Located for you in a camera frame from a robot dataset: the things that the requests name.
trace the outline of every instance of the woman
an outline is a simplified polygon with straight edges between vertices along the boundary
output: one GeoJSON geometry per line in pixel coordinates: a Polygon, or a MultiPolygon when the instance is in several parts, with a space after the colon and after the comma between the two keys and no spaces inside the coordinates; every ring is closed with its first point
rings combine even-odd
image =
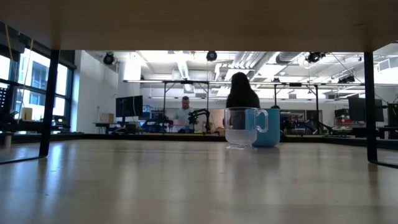
{"type": "Polygon", "coordinates": [[[231,92],[226,100],[226,107],[260,108],[260,100],[251,89],[248,77],[238,72],[232,76],[231,92]]]}
{"type": "MultiPolygon", "coordinates": [[[[238,72],[232,76],[231,92],[226,100],[226,108],[245,107],[260,108],[260,100],[257,94],[251,89],[248,77],[238,72]]],[[[228,124],[225,126],[233,126],[233,129],[245,129],[245,115],[242,112],[230,112],[228,124]]]]}

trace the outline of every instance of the dark hair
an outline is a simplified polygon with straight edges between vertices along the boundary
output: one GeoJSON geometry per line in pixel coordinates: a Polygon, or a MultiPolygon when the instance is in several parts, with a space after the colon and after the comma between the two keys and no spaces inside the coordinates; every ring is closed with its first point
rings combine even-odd
{"type": "Polygon", "coordinates": [[[226,100],[226,107],[260,108],[259,97],[251,89],[248,77],[242,72],[232,76],[231,92],[226,100]]]}

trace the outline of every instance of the glass mug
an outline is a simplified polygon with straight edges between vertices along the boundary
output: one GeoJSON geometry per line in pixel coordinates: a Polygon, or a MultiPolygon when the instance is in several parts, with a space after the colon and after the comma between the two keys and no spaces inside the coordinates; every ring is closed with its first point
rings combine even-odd
{"type": "Polygon", "coordinates": [[[268,131],[268,113],[257,108],[227,108],[224,115],[225,138],[230,149],[250,149],[257,139],[257,131],[268,131]],[[257,117],[264,114],[264,128],[256,125],[257,117]]]}

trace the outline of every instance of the table surface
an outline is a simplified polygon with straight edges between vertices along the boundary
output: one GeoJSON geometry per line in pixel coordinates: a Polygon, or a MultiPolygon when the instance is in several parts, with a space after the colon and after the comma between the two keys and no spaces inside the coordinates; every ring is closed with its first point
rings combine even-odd
{"type": "MultiPolygon", "coordinates": [[[[363,147],[53,142],[0,166],[0,223],[396,223],[398,172],[363,147]]],[[[38,144],[14,146],[30,151],[38,144]]],[[[396,152],[380,158],[398,161],[396,152]]]]}

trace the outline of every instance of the white shirt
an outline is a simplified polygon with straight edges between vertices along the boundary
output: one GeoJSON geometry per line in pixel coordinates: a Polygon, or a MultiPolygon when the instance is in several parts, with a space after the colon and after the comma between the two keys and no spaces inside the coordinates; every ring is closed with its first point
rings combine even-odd
{"type": "Polygon", "coordinates": [[[189,113],[194,111],[193,108],[189,107],[188,109],[182,109],[179,108],[174,115],[174,119],[178,120],[178,125],[189,125],[189,113]]]}

